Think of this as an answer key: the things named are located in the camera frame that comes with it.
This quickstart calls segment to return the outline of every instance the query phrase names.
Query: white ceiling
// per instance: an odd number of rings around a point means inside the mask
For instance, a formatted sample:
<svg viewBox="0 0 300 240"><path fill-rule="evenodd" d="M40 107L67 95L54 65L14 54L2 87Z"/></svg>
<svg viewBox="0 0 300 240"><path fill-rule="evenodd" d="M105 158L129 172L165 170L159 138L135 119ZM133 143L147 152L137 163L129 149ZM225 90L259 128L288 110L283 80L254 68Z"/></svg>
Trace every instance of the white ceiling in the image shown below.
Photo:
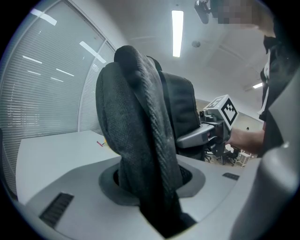
<svg viewBox="0 0 300 240"><path fill-rule="evenodd" d="M262 89L251 86L258 83L267 61L258 30L232 30L215 19L202 24L195 0L99 1L129 44L158 60L163 71L189 79L197 99L211 101L229 94L240 112L258 117ZM172 53L172 10L184 11L180 58ZM201 42L199 48L192 46L194 40Z"/></svg>

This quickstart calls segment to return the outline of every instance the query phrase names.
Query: ceiling light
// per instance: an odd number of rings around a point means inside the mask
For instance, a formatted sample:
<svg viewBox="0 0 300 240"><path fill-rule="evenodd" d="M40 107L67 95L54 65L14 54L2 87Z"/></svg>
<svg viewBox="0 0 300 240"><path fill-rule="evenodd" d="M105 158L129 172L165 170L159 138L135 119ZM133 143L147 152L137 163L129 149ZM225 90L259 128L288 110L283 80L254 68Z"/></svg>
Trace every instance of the ceiling light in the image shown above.
<svg viewBox="0 0 300 240"><path fill-rule="evenodd" d="M172 11L173 22L173 57L180 57L182 31L183 31L183 12Z"/></svg>
<svg viewBox="0 0 300 240"><path fill-rule="evenodd" d="M73 74L70 74L70 73L67 73L67 72L65 72L65 71L63 71L63 70L60 70L60 69L56 69L57 71L60 71L60 72L62 72L62 73L65 73L65 74L68 74L68 75L70 75L70 76L72 76L72 77L74 77L74 75Z"/></svg>
<svg viewBox="0 0 300 240"><path fill-rule="evenodd" d="M54 18L50 17L49 15L47 15L47 14L45 14L45 13L43 13L40 10L37 10L35 8L32 9L30 13L46 20L47 22L51 23L53 26L55 26L56 23L57 23L57 21Z"/></svg>
<svg viewBox="0 0 300 240"><path fill-rule="evenodd" d="M106 61L98 54L94 49L92 49L89 45L87 45L85 42L79 43L82 47L84 47L86 50L88 50L93 56L95 56L100 62L106 63Z"/></svg>
<svg viewBox="0 0 300 240"><path fill-rule="evenodd" d="M56 80L56 81L64 82L64 81L58 80L58 79L56 79L56 78L54 78L54 77L50 77L50 78L53 79L53 80Z"/></svg>
<svg viewBox="0 0 300 240"><path fill-rule="evenodd" d="M41 75L40 73L35 73L35 72L28 71L28 70L27 70L27 72L34 73L34 74L37 74L37 75Z"/></svg>
<svg viewBox="0 0 300 240"><path fill-rule="evenodd" d="M259 83L259 84L257 84L257 85L254 85L253 88L260 88L260 87L262 87L262 86L263 86L263 83L261 82L261 83Z"/></svg>
<svg viewBox="0 0 300 240"><path fill-rule="evenodd" d="M35 60L35 59L33 59L33 58L29 58L29 57L26 57L26 56L24 56L24 55L23 55L23 57L24 57L25 59L28 59L28 60L31 60L31 61L38 62L38 63L42 64L42 62L40 62L40 61L38 61L38 60Z"/></svg>

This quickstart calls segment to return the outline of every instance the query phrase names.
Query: person's arm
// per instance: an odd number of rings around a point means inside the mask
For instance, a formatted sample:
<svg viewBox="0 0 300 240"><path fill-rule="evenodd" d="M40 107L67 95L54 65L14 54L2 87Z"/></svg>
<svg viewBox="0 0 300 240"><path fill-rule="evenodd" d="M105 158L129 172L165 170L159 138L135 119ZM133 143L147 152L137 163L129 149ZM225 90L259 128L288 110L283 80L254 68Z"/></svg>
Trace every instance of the person's arm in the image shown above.
<svg viewBox="0 0 300 240"><path fill-rule="evenodd" d="M252 154L258 154L263 146L265 123L261 131L248 132L233 128L231 137L226 144L230 144Z"/></svg>

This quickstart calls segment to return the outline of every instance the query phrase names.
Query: white table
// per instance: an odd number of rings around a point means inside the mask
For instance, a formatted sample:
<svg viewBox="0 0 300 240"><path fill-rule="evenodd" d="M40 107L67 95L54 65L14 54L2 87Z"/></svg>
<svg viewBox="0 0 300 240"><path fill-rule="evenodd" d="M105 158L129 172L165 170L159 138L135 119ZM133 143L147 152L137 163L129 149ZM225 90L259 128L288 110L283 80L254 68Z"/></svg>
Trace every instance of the white table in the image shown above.
<svg viewBox="0 0 300 240"><path fill-rule="evenodd" d="M92 131L22 139L16 163L18 200L26 204L44 187L77 167L119 156Z"/></svg>

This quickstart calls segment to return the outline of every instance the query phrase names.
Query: gray plastic base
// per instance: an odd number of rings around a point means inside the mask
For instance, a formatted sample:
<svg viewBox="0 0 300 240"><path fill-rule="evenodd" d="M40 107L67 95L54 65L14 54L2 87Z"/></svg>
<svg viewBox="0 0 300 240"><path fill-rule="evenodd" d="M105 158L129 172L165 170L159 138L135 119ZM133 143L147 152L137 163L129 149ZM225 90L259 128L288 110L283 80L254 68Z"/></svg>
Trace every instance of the gray plastic base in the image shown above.
<svg viewBox="0 0 300 240"><path fill-rule="evenodd" d="M205 175L205 184L194 197L180 199L183 212L197 222L210 214L237 183L222 175L241 175L243 171L179 155L177 159L183 167L192 166ZM37 193L26 206L39 216L60 192L68 193L74 198L55 227L65 236L76 240L162 239L137 206L117 205L101 191L98 183L100 174L119 161L120 157L116 157L71 170Z"/></svg>

